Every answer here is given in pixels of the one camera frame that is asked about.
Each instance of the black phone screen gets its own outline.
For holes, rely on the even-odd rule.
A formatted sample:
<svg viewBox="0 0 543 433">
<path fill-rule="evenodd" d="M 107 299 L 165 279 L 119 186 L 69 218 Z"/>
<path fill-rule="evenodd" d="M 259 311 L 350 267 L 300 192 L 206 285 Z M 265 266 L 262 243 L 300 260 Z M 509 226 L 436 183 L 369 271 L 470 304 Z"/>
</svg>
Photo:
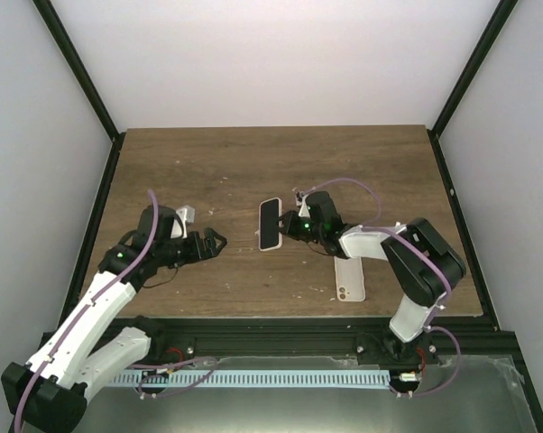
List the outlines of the black phone screen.
<svg viewBox="0 0 543 433">
<path fill-rule="evenodd" d="M 278 248 L 281 242 L 280 209 L 278 198 L 264 201 L 260 205 L 260 250 Z"/>
</svg>

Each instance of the wooden tabletop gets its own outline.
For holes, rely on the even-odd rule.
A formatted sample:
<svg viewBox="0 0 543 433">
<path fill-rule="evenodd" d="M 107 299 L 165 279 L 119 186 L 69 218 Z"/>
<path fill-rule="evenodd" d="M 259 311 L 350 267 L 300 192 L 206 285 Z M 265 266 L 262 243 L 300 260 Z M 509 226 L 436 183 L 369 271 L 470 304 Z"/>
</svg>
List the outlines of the wooden tabletop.
<svg viewBox="0 0 543 433">
<path fill-rule="evenodd" d="M 301 317 L 391 315 L 402 292 L 390 265 L 364 260 L 366 300 L 337 300 L 334 260 L 284 238 L 279 250 L 257 248 L 258 207 L 280 197 L 295 209 L 294 189 L 348 177 L 382 201 L 381 226 L 425 217 L 464 257 L 423 126 L 329 126 L 129 130 L 97 235 L 85 287 L 105 251 L 136 228 L 149 205 L 191 205 L 190 229 L 211 226 L 228 239 L 219 257 L 184 266 L 170 283 L 142 289 L 122 316 Z M 327 187 L 345 221 L 375 215 L 375 201 L 354 184 Z M 169 279 L 162 270 L 149 284 Z M 450 315 L 481 314 L 468 275 Z"/>
</svg>

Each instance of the purple cable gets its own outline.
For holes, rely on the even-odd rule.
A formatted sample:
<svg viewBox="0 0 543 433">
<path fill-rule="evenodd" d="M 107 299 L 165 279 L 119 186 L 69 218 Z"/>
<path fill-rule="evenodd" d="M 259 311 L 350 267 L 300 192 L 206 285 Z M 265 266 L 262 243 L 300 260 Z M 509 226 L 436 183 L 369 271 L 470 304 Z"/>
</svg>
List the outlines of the purple cable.
<svg viewBox="0 0 543 433">
<path fill-rule="evenodd" d="M 188 386 L 186 386 L 184 388 L 179 388 L 179 389 L 177 389 L 175 391 L 172 391 L 172 392 L 161 392 L 159 394 L 155 394 L 154 398 L 156 398 L 156 399 L 164 399 L 164 398 L 170 397 L 172 395 L 181 394 L 181 393 L 183 393 L 185 391 L 189 391 L 189 390 L 195 388 L 196 386 L 198 386 L 200 383 L 203 383 L 207 379 L 209 379 L 209 377 L 216 371 L 217 359 L 213 358 L 211 356 L 201 356 L 199 358 L 189 359 L 188 361 L 182 361 L 180 363 L 175 363 L 175 364 L 165 364 L 165 365 L 132 364 L 131 367 L 132 368 L 137 368 L 137 369 L 142 369 L 143 368 L 143 369 L 153 369 L 153 370 L 157 370 L 158 368 L 173 369 L 173 368 L 182 367 L 184 365 L 195 364 L 195 363 L 200 362 L 200 361 L 213 361 L 214 362 L 214 367 L 212 369 L 210 369 L 205 375 L 201 376 L 199 379 L 197 379 L 195 382 L 193 382 L 191 385 L 188 385 Z M 160 374 L 152 374 L 151 376 L 144 377 L 139 382 L 139 384 L 137 385 L 137 391 L 139 392 L 140 395 L 142 395 L 142 396 L 150 396 L 150 397 L 152 396 L 151 394 L 143 392 L 142 387 L 147 381 L 149 381 L 150 379 L 152 379 L 154 377 L 163 378 L 163 376 L 161 376 Z"/>
<path fill-rule="evenodd" d="M 304 195 L 307 195 L 317 189 L 320 189 L 320 188 L 323 188 L 323 187 L 326 187 L 327 185 L 331 185 L 332 183 L 338 183 L 338 182 L 351 182 L 351 183 L 355 183 L 356 185 L 362 187 L 363 189 L 365 189 L 366 191 L 368 191 L 370 193 L 370 195 L 373 197 L 374 200 L 376 200 L 376 204 L 378 205 L 378 213 L 376 214 L 376 218 L 374 219 L 371 219 L 370 221 L 366 221 L 365 223 L 366 224 L 369 224 L 369 223 L 374 223 L 376 221 L 378 221 L 380 219 L 380 217 L 382 216 L 382 202 L 380 201 L 380 199 L 378 198 L 378 196 L 376 195 L 375 192 L 373 192 L 373 190 L 368 187 L 365 183 L 362 183 L 360 182 L 359 180 L 356 180 L 356 179 L 350 179 L 350 178 L 336 178 L 336 179 L 331 179 L 331 180 L 328 180 L 327 182 L 324 182 L 324 183 L 320 183 L 319 185 L 316 185 L 315 187 L 312 187 L 310 189 L 308 189 L 307 191 L 304 191 Z"/>
<path fill-rule="evenodd" d="M 143 257 L 147 254 L 149 249 L 152 246 L 153 239 L 155 237 L 155 231 L 157 230 L 157 222 L 158 222 L 158 215 L 159 215 L 159 206 L 157 204 L 157 198 L 155 197 L 155 194 L 151 189 L 147 190 L 147 195 L 149 196 L 150 200 L 153 204 L 153 221 L 152 221 L 152 230 L 150 232 L 149 238 L 147 239 L 147 242 L 145 243 L 145 246 L 143 247 L 142 251 L 139 253 L 139 255 L 133 260 L 133 262 L 127 266 L 119 275 L 117 275 L 115 278 L 113 278 L 108 284 L 106 284 L 100 291 L 98 291 L 91 300 L 95 302 L 98 300 L 106 291 L 108 291 L 115 283 L 122 280 L 125 275 L 127 275 L 129 272 L 133 270 L 135 266 L 139 264 L 139 262 L 143 259 Z M 77 323 L 81 320 L 83 315 L 87 312 L 87 310 L 90 308 L 90 305 L 85 305 L 83 308 L 77 313 L 77 315 L 69 322 L 68 326 L 65 328 L 63 333 L 61 334 L 61 337 L 57 342 L 53 345 L 53 348 L 49 351 L 48 357 L 52 358 L 65 339 L 68 337 L 68 335 L 71 333 L 73 328 L 77 325 Z M 39 380 L 39 377 L 41 376 L 41 373 L 43 373 L 43 370 L 47 367 L 47 364 L 49 361 L 45 360 L 41 363 L 37 371 L 33 374 L 32 378 L 29 380 L 29 383 L 27 383 L 27 386 L 25 387 L 23 394 L 21 395 L 21 399 L 19 400 L 19 404 L 17 405 L 17 411 L 15 412 L 15 423 L 14 423 L 14 430 L 15 433 L 21 433 L 22 427 L 23 427 L 23 410 L 25 408 L 25 404 L 27 403 L 27 400 L 29 399 L 29 395 L 31 394 L 31 389 L 37 383 Z"/>
<path fill-rule="evenodd" d="M 454 367 L 454 372 L 452 373 L 452 375 L 444 383 L 438 385 L 436 388 L 433 388 L 431 390 L 414 393 L 412 394 L 412 397 L 426 397 L 427 395 L 435 394 L 436 392 L 444 390 L 450 383 L 454 381 L 454 379 L 458 375 L 458 372 L 460 371 L 460 364 L 462 362 L 462 351 L 460 350 L 458 340 L 456 340 L 454 334 L 448 331 L 445 327 L 429 327 L 425 329 L 425 332 L 427 333 L 434 331 L 443 332 L 452 340 L 452 343 L 454 343 L 454 348 L 456 349 L 456 366 Z M 390 390 L 396 395 L 402 395 L 401 392 L 396 391 L 391 385 Z"/>
</svg>

